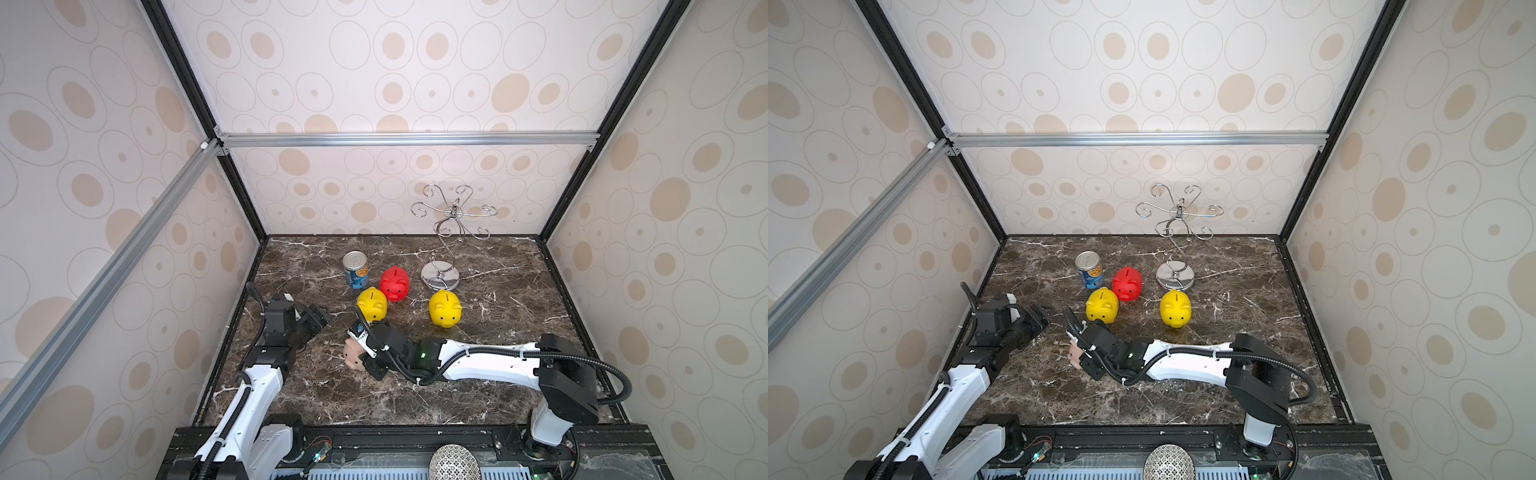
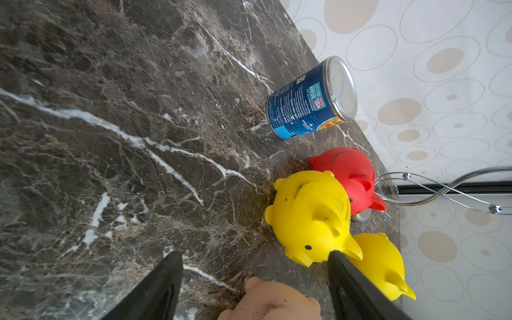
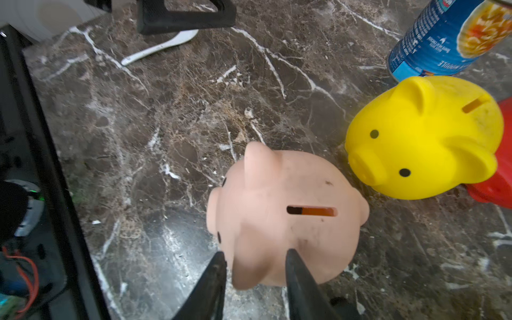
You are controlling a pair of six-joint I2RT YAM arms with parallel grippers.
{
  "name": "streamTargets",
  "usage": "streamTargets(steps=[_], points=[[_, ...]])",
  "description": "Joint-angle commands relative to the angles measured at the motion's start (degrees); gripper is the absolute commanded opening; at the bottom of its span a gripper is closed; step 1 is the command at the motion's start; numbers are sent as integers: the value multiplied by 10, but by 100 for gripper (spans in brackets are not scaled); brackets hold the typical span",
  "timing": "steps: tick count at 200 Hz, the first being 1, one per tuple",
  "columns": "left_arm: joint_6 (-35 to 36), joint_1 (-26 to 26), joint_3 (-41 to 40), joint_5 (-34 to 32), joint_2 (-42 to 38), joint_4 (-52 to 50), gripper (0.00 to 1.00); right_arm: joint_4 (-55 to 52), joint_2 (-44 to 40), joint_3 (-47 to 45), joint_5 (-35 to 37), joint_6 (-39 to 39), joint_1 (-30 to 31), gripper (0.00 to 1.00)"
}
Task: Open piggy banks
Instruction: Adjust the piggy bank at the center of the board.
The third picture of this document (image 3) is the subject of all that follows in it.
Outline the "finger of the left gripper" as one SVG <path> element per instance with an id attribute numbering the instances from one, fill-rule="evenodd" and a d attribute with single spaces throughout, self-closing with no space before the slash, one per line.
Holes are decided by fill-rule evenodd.
<path id="1" fill-rule="evenodd" d="M 213 1 L 216 12 L 170 11 L 164 0 L 137 1 L 137 31 L 142 35 L 158 35 L 194 29 L 233 27 L 237 8 L 232 1 Z"/>

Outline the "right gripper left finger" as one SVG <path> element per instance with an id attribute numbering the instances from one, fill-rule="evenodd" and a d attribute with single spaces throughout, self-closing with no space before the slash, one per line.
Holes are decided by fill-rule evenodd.
<path id="1" fill-rule="evenodd" d="M 222 319 L 226 281 L 225 255 L 218 251 L 173 319 Z"/>

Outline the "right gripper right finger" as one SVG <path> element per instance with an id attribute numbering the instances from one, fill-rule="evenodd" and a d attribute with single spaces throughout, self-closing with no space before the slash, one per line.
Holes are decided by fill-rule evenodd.
<path id="1" fill-rule="evenodd" d="M 290 319 L 340 319 L 295 249 L 285 259 Z"/>

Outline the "pink piggy bank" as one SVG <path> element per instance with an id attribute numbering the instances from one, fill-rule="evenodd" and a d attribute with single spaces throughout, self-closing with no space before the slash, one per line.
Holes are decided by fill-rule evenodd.
<path id="1" fill-rule="evenodd" d="M 217 238 L 238 290 L 284 286 L 285 258 L 296 250 L 317 283 L 351 262 L 369 204 L 329 161 L 250 142 L 213 189 L 207 228 Z"/>

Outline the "yellow piggy bank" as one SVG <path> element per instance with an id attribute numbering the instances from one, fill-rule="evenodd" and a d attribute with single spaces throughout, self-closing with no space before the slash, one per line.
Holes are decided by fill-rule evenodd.
<path id="1" fill-rule="evenodd" d="M 345 150 L 365 185 L 419 200 L 491 178 L 504 128 L 501 109 L 480 86 L 456 77 L 410 77 L 355 116 Z"/>

